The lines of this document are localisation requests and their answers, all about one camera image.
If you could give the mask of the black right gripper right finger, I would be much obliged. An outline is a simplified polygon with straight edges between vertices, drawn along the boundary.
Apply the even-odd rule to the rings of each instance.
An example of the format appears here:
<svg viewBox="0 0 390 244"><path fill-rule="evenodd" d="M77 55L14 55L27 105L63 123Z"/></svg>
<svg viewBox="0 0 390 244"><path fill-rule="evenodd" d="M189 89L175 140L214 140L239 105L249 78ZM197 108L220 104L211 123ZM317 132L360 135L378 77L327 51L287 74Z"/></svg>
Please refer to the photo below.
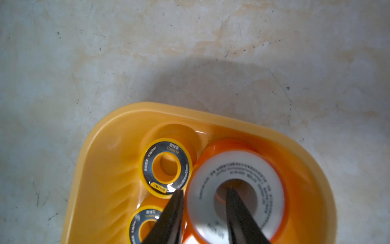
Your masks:
<svg viewBox="0 0 390 244"><path fill-rule="evenodd" d="M231 187L226 190L226 222L230 244L271 244Z"/></svg>

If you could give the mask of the orange white sealing tape roll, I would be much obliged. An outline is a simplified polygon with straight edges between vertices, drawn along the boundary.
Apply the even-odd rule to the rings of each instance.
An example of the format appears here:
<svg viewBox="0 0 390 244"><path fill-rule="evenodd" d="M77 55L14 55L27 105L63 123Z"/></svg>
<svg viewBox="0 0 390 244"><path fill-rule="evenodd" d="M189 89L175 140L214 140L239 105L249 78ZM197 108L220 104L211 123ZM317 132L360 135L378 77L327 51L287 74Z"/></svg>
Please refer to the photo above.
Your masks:
<svg viewBox="0 0 390 244"><path fill-rule="evenodd" d="M277 240L287 222L283 180L274 165L249 144L225 138L208 145L185 193L185 218L202 244L227 244L226 190L233 187L264 236Z"/></svg>

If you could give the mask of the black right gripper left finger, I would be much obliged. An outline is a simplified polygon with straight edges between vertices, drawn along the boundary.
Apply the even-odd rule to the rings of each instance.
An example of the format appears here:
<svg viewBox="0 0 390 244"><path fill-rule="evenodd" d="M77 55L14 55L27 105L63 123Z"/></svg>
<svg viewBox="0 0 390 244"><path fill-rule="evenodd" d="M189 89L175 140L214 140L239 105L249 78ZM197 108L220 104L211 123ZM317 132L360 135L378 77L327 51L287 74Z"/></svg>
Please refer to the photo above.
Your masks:
<svg viewBox="0 0 390 244"><path fill-rule="evenodd" d="M184 191L176 191L143 244L181 244L184 230Z"/></svg>

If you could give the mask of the black yellow sealing tape roll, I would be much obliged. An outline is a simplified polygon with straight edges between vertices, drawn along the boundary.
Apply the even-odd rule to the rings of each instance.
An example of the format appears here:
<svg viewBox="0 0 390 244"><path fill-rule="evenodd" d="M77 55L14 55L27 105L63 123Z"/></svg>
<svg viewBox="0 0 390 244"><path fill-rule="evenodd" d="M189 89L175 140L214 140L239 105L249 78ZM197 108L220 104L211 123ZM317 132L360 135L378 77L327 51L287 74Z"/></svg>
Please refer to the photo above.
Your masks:
<svg viewBox="0 0 390 244"><path fill-rule="evenodd" d="M127 226L129 244L141 244L159 220L163 207L146 205L139 207L131 216Z"/></svg>
<svg viewBox="0 0 390 244"><path fill-rule="evenodd" d="M179 136L151 141L142 150L139 176L146 190L162 199L185 190L190 180L196 153L191 144Z"/></svg>

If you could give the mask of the yellow plastic storage box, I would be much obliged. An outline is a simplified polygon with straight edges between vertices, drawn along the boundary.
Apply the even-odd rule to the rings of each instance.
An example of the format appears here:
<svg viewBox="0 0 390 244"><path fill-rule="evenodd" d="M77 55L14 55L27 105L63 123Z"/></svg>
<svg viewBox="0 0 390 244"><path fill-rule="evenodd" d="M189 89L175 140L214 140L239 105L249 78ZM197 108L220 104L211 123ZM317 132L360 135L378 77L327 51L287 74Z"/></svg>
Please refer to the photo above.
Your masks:
<svg viewBox="0 0 390 244"><path fill-rule="evenodd" d="M330 185L319 164L297 142L247 122L141 102L110 113L87 136L76 166L63 244L128 244L127 226L132 214L141 206L165 207L169 198L158 198L143 186L139 161L148 143L170 135L191 144L196 162L215 141L233 138L249 144L274 165L287 196L286 226L281 236L270 242L335 243L337 214ZM199 243L187 226L185 214L183 221L182 242Z"/></svg>

